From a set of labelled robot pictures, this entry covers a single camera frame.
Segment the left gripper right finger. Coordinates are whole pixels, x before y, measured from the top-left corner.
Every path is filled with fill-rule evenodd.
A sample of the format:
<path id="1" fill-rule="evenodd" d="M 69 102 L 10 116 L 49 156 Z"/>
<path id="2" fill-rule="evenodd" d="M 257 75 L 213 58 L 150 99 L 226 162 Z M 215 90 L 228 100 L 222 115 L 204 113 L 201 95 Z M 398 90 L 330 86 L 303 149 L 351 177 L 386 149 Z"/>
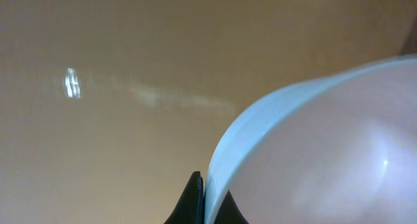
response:
<path id="1" fill-rule="evenodd" d="M 222 202 L 214 224 L 248 224 L 230 191 L 227 192 Z"/>

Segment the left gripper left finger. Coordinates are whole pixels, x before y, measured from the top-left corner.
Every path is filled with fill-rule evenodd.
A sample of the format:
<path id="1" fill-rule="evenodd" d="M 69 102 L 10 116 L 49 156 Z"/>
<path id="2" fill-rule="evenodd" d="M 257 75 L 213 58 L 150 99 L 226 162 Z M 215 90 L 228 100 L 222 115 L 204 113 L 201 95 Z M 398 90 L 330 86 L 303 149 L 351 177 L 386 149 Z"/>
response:
<path id="1" fill-rule="evenodd" d="M 177 204 L 164 224 L 204 223 L 204 183 L 201 173 L 191 174 Z"/>

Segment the pink bowl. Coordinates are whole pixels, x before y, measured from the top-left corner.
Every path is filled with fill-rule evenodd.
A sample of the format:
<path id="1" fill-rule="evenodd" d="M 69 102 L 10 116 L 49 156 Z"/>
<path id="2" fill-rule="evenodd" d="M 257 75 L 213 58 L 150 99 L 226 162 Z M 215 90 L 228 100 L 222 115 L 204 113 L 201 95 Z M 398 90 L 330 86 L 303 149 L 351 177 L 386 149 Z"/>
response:
<path id="1" fill-rule="evenodd" d="M 220 139 L 205 222 L 232 196 L 249 223 L 415 223 L 416 57 L 271 92 Z"/>

